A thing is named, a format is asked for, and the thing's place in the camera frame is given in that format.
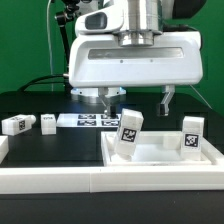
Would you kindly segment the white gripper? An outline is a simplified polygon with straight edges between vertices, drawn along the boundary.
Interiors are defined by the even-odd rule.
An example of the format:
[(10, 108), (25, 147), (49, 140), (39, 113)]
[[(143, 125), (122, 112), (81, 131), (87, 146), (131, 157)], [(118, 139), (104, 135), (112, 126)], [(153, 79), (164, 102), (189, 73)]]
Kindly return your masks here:
[(198, 83), (202, 76), (201, 35), (165, 32), (152, 46), (121, 47), (114, 35), (81, 35), (72, 44), (69, 82), (75, 88), (99, 88), (104, 114), (115, 117), (107, 87), (162, 86), (158, 116), (169, 115), (174, 85)]

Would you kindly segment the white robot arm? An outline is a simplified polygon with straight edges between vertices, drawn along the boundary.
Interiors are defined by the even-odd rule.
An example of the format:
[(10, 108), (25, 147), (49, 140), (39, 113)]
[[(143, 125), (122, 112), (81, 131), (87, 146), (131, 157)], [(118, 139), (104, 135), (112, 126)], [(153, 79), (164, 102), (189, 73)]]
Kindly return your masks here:
[(206, 1), (104, 0), (102, 9), (77, 19), (70, 85), (97, 94), (111, 117), (113, 89), (162, 86), (159, 114), (166, 116), (175, 87), (199, 83), (203, 71), (200, 32), (164, 21), (191, 18)]

